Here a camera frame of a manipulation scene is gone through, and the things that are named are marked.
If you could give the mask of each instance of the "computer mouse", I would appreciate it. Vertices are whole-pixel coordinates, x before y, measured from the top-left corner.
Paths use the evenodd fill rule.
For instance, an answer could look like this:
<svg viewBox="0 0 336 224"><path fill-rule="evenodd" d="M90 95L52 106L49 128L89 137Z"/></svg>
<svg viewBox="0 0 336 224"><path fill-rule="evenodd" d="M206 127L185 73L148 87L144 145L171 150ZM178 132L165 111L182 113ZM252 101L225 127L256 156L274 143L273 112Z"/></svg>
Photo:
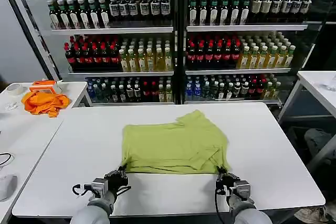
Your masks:
<svg viewBox="0 0 336 224"><path fill-rule="evenodd" d="M0 201L9 198L17 186L17 177L13 174L0 177Z"/></svg>

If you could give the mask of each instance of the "green t-shirt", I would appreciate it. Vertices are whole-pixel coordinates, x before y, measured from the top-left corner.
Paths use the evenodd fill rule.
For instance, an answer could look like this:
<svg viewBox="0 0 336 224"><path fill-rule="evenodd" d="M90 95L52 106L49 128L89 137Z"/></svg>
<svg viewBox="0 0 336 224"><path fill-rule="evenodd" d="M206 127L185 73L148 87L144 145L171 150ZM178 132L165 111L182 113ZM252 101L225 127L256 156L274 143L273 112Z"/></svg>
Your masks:
<svg viewBox="0 0 336 224"><path fill-rule="evenodd" d="M227 138L202 112L175 123L127 125L123 129L122 165L133 173L216 174L229 169Z"/></svg>

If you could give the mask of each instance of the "white table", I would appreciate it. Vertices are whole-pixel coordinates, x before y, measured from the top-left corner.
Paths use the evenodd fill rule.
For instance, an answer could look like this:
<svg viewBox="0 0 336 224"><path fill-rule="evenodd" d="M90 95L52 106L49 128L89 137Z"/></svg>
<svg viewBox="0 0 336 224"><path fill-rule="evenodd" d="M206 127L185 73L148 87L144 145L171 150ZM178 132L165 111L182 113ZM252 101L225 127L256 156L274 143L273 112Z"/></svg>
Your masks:
<svg viewBox="0 0 336 224"><path fill-rule="evenodd" d="M24 92L20 95L11 96L6 90L0 93L0 113L6 113L10 115L24 115L30 114L25 111L24 105L21 103L22 97L29 92L31 82L20 83L24 87ZM71 103L65 108L60 110L59 115L71 108L75 108L79 105L84 98L86 106L92 106L91 99L89 97L87 83L85 81L79 82L60 82L59 86L62 88L62 94L65 94L71 101ZM18 107L14 110L5 110L5 106L9 103L16 102Z"/></svg>
<svg viewBox="0 0 336 224"><path fill-rule="evenodd" d="M72 186L90 183L120 165L125 125L170 123L196 109L226 134L232 172L251 184L251 196L258 209L325 203L263 103L116 106L69 111L15 204L13 215L72 217L89 199L89 195L74 195ZM216 177L128 174L132 189L118 198L113 215L214 213ZM220 211L228 211L225 197L218 200Z"/></svg>
<svg viewBox="0 0 336 224"><path fill-rule="evenodd" d="M329 112L336 118L336 92L327 89L328 83L336 75L336 71L299 71L299 80L290 93L285 106L282 108L278 123L280 124L288 109L294 104L300 91L305 87ZM336 149L336 135L309 162L307 168L314 171L319 164Z"/></svg>

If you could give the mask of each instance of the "orange cloth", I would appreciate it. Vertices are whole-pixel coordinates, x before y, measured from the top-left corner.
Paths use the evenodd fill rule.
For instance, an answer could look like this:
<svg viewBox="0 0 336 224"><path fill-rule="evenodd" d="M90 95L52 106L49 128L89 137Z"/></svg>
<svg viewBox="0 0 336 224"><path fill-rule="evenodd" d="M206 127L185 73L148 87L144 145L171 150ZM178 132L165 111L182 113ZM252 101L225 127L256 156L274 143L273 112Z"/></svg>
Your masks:
<svg viewBox="0 0 336 224"><path fill-rule="evenodd" d="M60 109L69 105L70 99L64 94L33 91L25 94L21 102L25 105L25 110L33 115L48 113L50 118L54 118Z"/></svg>

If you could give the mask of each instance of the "orange box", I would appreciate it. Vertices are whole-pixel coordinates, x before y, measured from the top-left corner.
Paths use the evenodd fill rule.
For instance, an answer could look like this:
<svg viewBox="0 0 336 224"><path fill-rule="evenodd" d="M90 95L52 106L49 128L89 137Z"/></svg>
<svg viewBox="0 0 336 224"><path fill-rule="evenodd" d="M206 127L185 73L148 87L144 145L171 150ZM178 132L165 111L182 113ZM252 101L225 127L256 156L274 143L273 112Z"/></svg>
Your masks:
<svg viewBox="0 0 336 224"><path fill-rule="evenodd" d="M56 81L35 81L33 85L29 87L30 91L40 91L51 94L61 94L62 89L59 87Z"/></svg>

